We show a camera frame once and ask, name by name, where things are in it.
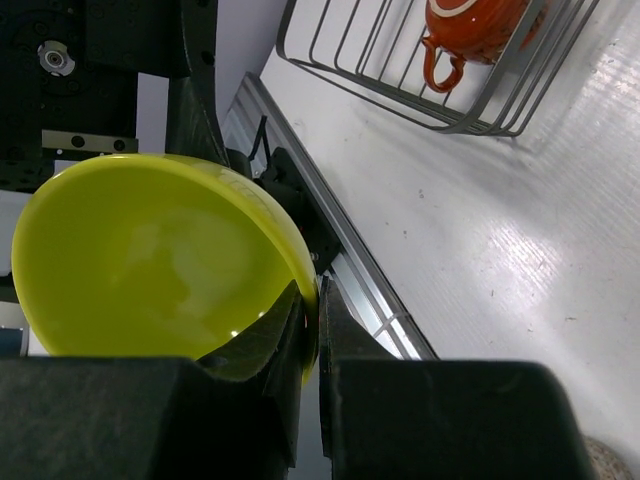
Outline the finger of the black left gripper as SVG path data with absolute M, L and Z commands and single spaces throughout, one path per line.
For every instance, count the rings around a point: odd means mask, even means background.
M 167 152 L 227 166 L 216 110 L 217 3 L 179 1 L 177 27 L 168 93 Z

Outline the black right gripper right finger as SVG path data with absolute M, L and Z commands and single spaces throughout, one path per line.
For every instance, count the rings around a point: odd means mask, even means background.
M 320 293 L 319 405 L 336 479 L 591 479 L 567 394 L 545 366 L 400 360 Z

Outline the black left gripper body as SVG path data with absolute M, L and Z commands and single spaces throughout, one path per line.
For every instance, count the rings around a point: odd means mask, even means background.
M 138 77 L 180 70 L 177 1 L 1 4 L 1 187 L 34 192 L 57 159 L 133 153 Z

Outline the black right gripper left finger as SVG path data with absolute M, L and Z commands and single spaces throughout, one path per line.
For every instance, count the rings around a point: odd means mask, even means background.
M 224 346 L 178 357 L 25 357 L 1 332 L 5 479 L 283 479 L 295 465 L 295 285 Z

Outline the lime green bowl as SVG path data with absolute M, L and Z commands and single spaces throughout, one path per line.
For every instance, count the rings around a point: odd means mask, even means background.
M 318 354 L 318 284 L 285 209 L 252 180 L 179 155 L 116 154 L 47 180 L 20 213 L 11 273 L 46 351 L 199 359 L 294 285 L 302 365 Z

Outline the small speckled beige dish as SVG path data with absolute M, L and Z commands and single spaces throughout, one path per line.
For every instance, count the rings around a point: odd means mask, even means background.
M 634 477 L 622 458 L 608 445 L 590 436 L 584 443 L 592 467 L 600 480 L 633 480 Z

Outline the orange mug dark inside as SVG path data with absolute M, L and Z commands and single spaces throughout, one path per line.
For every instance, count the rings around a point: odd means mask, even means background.
M 462 80 L 466 64 L 495 64 L 529 5 L 526 0 L 428 0 L 427 35 L 421 39 L 426 85 L 437 93 L 449 93 Z M 435 68 L 440 51 L 449 55 L 451 71 L 438 81 Z

